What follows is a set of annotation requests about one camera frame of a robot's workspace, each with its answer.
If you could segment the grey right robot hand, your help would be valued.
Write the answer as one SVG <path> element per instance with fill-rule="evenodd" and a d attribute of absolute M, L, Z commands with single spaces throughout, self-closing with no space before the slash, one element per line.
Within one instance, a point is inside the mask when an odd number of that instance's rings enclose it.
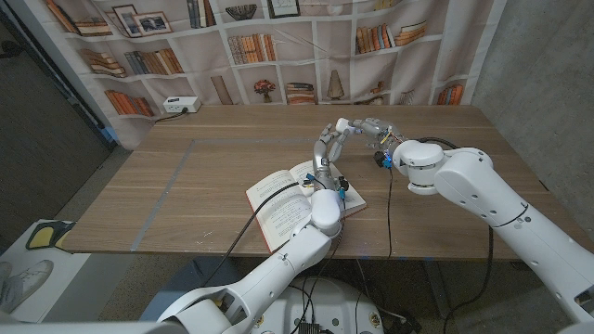
<path fill-rule="evenodd" d="M 407 137 L 391 122 L 366 118 L 365 120 L 349 121 L 348 124 L 368 137 L 367 146 L 369 148 L 387 152 L 390 156 L 394 154 L 400 144 L 407 141 Z"/>

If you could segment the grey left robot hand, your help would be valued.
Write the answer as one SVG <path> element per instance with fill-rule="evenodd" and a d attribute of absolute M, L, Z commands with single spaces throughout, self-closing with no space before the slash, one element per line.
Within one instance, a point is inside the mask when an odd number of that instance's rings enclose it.
<path fill-rule="evenodd" d="M 319 139 L 314 144 L 313 150 L 313 171 L 317 180 L 316 190 L 336 189 L 334 177 L 331 174 L 330 165 L 340 158 L 342 148 L 347 137 L 355 130 L 348 122 L 338 125 L 332 130 L 329 123 L 321 132 Z"/>

